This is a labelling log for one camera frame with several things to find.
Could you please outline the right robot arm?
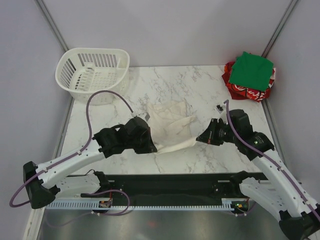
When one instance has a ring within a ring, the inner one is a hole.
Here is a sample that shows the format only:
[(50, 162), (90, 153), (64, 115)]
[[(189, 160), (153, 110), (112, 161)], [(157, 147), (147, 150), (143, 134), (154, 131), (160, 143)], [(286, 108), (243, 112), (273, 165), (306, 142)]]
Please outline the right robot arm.
[(242, 109), (224, 110), (196, 140), (214, 146), (234, 144), (261, 170), (275, 192), (245, 171), (233, 176), (229, 191), (235, 197), (249, 197), (268, 211), (288, 239), (304, 240), (319, 231), (320, 204), (290, 173), (268, 137), (253, 130), (249, 116)]

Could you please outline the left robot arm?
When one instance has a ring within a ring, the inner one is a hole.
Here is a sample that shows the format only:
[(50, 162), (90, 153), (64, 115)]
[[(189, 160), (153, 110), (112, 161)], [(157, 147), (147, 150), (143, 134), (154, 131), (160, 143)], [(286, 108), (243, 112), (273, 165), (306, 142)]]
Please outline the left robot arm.
[(77, 170), (113, 155), (132, 149), (136, 154), (156, 153), (151, 128), (140, 117), (126, 124), (103, 128), (90, 138), (83, 148), (45, 163), (29, 161), (23, 165), (23, 182), (32, 209), (40, 209), (55, 199), (73, 195), (106, 196), (110, 185), (103, 173), (74, 176)]

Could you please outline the cream white t shirt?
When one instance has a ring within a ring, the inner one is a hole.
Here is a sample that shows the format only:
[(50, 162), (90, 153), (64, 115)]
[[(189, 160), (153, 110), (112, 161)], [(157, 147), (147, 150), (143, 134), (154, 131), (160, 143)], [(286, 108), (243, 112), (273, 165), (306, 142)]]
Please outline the cream white t shirt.
[(196, 137), (192, 136), (190, 127), (196, 117), (187, 116), (187, 104), (184, 100), (148, 103), (146, 111), (156, 154), (176, 152), (196, 144)]

